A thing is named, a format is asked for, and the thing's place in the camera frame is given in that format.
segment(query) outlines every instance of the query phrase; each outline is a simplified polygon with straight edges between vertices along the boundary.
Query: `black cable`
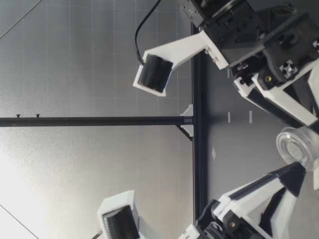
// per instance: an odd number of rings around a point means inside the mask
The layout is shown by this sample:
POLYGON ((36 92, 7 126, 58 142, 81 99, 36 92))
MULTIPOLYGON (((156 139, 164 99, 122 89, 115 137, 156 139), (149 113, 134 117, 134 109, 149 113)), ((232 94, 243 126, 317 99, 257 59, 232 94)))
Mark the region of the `black cable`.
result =
POLYGON ((138 26, 138 28, 136 29, 135 32, 135 48, 136 48, 136 56, 139 60, 139 62, 144 65, 144 61, 141 57, 140 54, 140 50, 139 50, 139 46, 138 46, 138 35, 140 32, 141 27, 144 25, 144 23, 147 21, 147 19, 150 17, 150 15, 154 12, 154 10, 157 8, 157 6, 159 5, 159 3, 161 2, 161 0, 158 0, 155 5, 152 7, 152 9, 149 11, 149 13, 144 17, 144 19, 141 21, 140 25, 138 26))
POLYGON ((0 204, 0 207, 6 211, 13 219, 15 219, 24 229, 26 229, 32 236, 34 236, 36 239, 39 239, 29 228, 27 228, 22 222, 18 220, 14 215, 12 215, 4 206, 0 204))

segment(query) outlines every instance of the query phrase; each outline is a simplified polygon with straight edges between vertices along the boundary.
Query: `black metal rod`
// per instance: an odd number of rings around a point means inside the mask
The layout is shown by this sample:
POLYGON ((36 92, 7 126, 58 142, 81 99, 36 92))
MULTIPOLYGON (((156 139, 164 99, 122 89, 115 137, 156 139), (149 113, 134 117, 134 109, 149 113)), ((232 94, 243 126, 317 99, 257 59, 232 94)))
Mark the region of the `black metal rod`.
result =
POLYGON ((192 117, 0 118, 0 127, 187 125, 192 117))
MULTIPOLYGON (((198 31, 193 26, 192 34, 198 31)), ((194 221, 202 214, 208 203, 208 106, 207 77, 200 53, 192 60, 193 105, 194 105, 194 138, 193 138, 193 196, 194 221)))

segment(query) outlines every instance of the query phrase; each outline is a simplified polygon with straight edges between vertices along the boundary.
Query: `clear plastic cup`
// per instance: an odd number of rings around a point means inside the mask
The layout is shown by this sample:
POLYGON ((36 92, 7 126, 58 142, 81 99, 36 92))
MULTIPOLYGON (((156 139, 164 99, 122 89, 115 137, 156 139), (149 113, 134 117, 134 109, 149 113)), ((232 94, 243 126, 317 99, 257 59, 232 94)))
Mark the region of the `clear plastic cup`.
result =
POLYGON ((299 162, 308 172, 319 166, 319 135, 307 127, 283 129, 277 149, 288 164, 299 162))

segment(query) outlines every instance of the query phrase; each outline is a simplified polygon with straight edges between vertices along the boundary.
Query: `gray grid surface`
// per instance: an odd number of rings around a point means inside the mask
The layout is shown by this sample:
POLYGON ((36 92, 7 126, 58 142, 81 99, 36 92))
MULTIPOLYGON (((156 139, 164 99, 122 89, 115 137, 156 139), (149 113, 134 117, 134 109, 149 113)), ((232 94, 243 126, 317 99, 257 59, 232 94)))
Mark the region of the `gray grid surface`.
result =
MULTIPOLYGON (((4 32, 37 0, 0 0, 4 32)), ((151 0, 44 0, 0 41, 0 117, 175 116, 191 104, 191 68, 168 97, 132 87, 133 35, 151 0)), ((163 0, 141 49, 190 34, 163 0)), ((87 239, 103 198, 136 189, 140 213, 163 238, 192 222, 192 144, 170 127, 0 130, 2 203, 41 239, 87 239)), ((0 237, 32 238, 2 210, 0 237)))
MULTIPOLYGON (((2 2, 0 31, 36 2, 2 2)), ((178 115, 191 102, 190 61, 172 75, 164 99, 132 88, 134 31, 152 4, 44 0, 0 42, 0 116, 178 115)), ((161 3, 141 30, 141 52, 190 34, 178 11, 176 1, 161 3)))

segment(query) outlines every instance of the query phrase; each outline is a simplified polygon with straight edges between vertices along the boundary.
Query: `bolt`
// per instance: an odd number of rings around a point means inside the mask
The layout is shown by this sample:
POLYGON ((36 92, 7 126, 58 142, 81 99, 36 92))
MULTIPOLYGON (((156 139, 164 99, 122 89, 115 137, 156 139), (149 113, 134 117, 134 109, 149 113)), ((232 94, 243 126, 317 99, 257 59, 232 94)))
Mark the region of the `bolt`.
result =
POLYGON ((289 66, 289 67, 287 68, 287 71, 288 71, 288 72, 292 72, 292 71, 293 71, 292 67, 289 66))
POLYGON ((266 82, 270 83, 272 81, 272 77, 271 76, 266 76, 266 82))

